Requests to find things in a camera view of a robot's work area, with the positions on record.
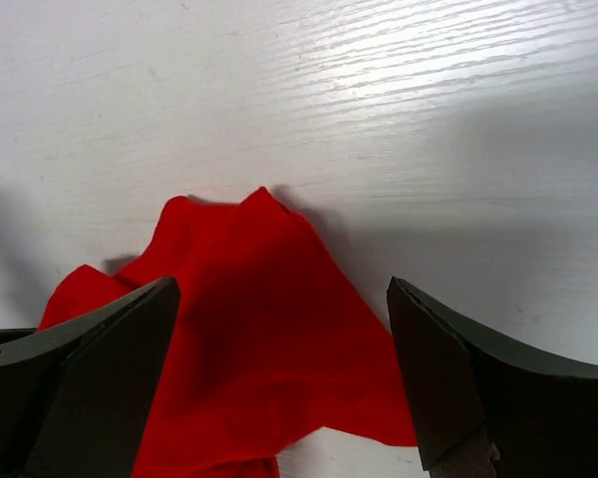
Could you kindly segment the red t-shirt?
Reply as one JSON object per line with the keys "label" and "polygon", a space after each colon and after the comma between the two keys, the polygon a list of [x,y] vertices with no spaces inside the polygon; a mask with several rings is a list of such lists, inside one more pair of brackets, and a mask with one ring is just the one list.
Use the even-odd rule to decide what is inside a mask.
{"label": "red t-shirt", "polygon": [[416,442],[393,339],[300,214],[260,188],[237,204],[177,196],[119,272],[73,271],[48,329],[157,278],[177,280],[175,329],[138,477],[275,477],[322,427]]}

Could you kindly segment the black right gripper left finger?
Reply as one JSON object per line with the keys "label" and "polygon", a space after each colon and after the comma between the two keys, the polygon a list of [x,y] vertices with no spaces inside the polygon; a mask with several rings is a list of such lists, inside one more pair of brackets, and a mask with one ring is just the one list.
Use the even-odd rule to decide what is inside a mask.
{"label": "black right gripper left finger", "polygon": [[41,332],[0,330],[0,477],[131,476],[179,299],[164,277]]}

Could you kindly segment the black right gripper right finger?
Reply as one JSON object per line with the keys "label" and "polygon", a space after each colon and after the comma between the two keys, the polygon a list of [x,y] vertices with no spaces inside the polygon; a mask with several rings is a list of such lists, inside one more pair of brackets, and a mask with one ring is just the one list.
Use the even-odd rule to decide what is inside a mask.
{"label": "black right gripper right finger", "polygon": [[387,291],[423,468],[433,477],[598,477],[598,365]]}

